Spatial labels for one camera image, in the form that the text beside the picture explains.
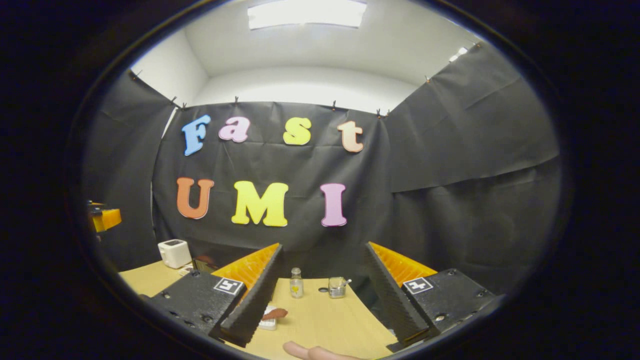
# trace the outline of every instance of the yellow object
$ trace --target yellow object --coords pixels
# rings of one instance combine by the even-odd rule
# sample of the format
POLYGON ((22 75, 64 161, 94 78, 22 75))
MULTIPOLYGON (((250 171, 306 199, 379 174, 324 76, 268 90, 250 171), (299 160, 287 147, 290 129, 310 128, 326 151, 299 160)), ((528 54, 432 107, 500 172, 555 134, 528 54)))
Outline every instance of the yellow object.
POLYGON ((426 267, 416 260, 400 255, 393 250, 389 250, 386 247, 382 247, 371 241, 369 245, 371 245, 376 252, 376 255, 378 255, 398 286, 402 286, 402 283, 405 281, 438 273, 436 270, 426 267))
POLYGON ((120 209, 102 210, 99 214, 92 215, 92 219, 96 233, 111 229, 122 222, 120 209))
POLYGON ((306 117, 292 117, 287 121, 284 128, 286 133, 282 134, 282 139, 287 145, 305 145, 311 140, 311 120, 306 117))
POLYGON ((233 263, 225 265, 211 274, 226 277, 227 279, 242 281, 246 286, 246 292, 242 298, 240 298, 240 302, 242 302, 244 297, 253 288, 253 285, 258 281, 260 275, 262 275, 262 271, 269 263, 269 260, 271 260, 271 257, 278 246, 280 246, 279 243, 267 246, 264 249, 235 260, 233 263))
POLYGON ((267 226, 287 226, 284 217, 284 194, 289 191, 289 185, 273 183, 258 196, 251 181, 237 181, 234 188, 238 191, 236 214, 231 217, 234 224, 249 224, 247 210, 254 224, 258 224, 266 211, 262 223, 267 226))

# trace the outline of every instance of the glass cup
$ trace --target glass cup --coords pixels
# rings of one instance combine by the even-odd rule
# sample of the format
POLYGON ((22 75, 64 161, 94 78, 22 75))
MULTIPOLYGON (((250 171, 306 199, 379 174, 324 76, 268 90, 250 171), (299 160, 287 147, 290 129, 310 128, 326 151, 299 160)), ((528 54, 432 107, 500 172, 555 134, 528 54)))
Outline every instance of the glass cup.
POLYGON ((329 297, 337 299, 344 297, 347 291, 347 282, 343 277, 330 277, 329 278, 329 297))

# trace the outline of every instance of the letter m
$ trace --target letter m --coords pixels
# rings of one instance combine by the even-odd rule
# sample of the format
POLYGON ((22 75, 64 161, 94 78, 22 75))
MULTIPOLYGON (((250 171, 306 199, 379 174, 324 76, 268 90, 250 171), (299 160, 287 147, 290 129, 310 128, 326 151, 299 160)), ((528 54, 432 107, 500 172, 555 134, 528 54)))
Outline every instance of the letter m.
POLYGON ((234 224, 249 224, 249 218, 246 211, 254 224, 258 224, 267 212, 262 223, 266 226, 286 226, 287 219, 284 218, 284 194, 289 190, 289 186, 283 183, 273 183, 265 190, 262 197, 258 196, 258 192, 251 181, 238 181, 234 188, 238 191, 236 204, 236 214, 231 217, 234 224))

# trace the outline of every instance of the white ceiling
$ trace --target white ceiling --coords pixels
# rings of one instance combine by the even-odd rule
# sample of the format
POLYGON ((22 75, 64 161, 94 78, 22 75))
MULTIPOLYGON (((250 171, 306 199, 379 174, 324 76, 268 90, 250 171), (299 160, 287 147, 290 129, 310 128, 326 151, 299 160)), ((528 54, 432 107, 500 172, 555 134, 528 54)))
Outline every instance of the white ceiling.
POLYGON ((419 85, 478 38, 409 0, 365 0, 358 29, 305 24, 249 30, 247 8, 223 4, 185 28, 210 77, 263 67, 315 66, 369 72, 419 85))

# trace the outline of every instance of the white container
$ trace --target white container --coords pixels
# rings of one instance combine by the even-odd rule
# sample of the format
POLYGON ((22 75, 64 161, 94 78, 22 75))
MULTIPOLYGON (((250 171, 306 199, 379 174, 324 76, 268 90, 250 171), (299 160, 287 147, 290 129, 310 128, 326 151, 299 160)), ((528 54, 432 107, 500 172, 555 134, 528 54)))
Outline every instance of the white container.
POLYGON ((170 268, 180 268, 191 262, 191 254, 186 241, 168 240, 158 244, 160 256, 166 266, 170 268))
MULTIPOLYGON (((267 315, 268 313, 270 313, 272 310, 275 310, 276 307, 275 306, 271 306, 268 305, 267 308, 264 310, 264 315, 267 315)), ((269 319, 269 320, 260 320, 260 322, 258 323, 258 327, 260 329, 265 329, 265 330, 275 330, 278 327, 278 322, 276 321, 277 319, 269 319)))

